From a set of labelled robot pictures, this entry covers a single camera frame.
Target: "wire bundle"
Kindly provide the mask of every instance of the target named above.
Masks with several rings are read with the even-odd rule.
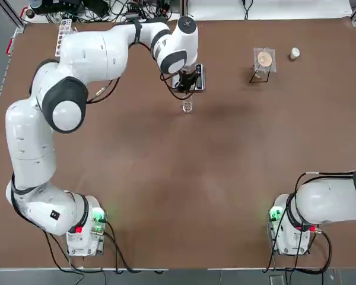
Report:
[[[249,12],[250,7],[252,7],[252,5],[253,5],[253,0],[249,4],[248,8],[245,6],[245,0],[242,0],[242,1],[243,1],[244,10],[245,10],[244,20],[248,20],[248,16],[249,16],[248,12]]]

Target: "electronic equipment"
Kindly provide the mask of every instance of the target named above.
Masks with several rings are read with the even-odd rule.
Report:
[[[81,0],[30,0],[29,6],[37,15],[61,11],[76,12],[81,7]]]

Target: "wire stand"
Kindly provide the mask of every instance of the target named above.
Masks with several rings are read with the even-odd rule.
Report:
[[[261,64],[259,64],[258,62],[255,62],[255,64],[253,64],[253,68],[255,69],[255,73],[253,73],[252,77],[249,80],[249,83],[267,83],[269,80],[269,75],[271,74],[272,65],[270,65],[268,68],[268,75],[266,76],[265,81],[262,81],[260,79],[262,78],[262,72],[263,72],[263,74],[266,74],[266,68],[264,66],[262,66]]]

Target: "table surface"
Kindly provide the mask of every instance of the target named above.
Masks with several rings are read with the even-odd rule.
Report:
[[[194,96],[193,113],[166,90],[148,51],[132,47],[116,92],[87,106],[77,132],[54,135],[52,182],[98,198],[131,267],[263,268],[275,198],[293,191],[304,171],[356,168],[356,28],[349,18],[198,27],[206,91]],[[0,98],[0,267],[54,266],[43,233],[5,199],[12,173],[5,111],[28,96],[57,32],[56,24],[30,24],[18,36]],[[290,62],[294,46],[301,56]],[[268,83],[248,83],[254,47],[275,48],[278,72]],[[91,94],[103,84],[90,84]],[[332,239],[332,266],[356,267],[356,221],[322,228]],[[298,266],[323,265],[326,246],[317,240]],[[112,245],[82,265],[114,267]]]

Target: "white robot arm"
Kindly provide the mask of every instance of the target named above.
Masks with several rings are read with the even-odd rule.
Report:
[[[320,175],[297,193],[280,195],[269,212],[271,236],[279,254],[305,254],[310,228],[323,223],[356,220],[356,171]]]
[[[6,135],[14,169],[7,199],[45,231],[66,233],[71,255],[97,253],[98,223],[104,211],[94,197],[62,191],[49,182],[56,170],[52,132],[67,134],[81,126],[86,85],[119,78],[126,68],[129,46],[138,42],[150,47],[163,74],[190,72],[195,66],[198,28],[189,17],[180,18],[173,33],[161,22],[137,22],[108,31],[69,34],[62,40],[60,61],[42,62],[30,97],[7,110]]]

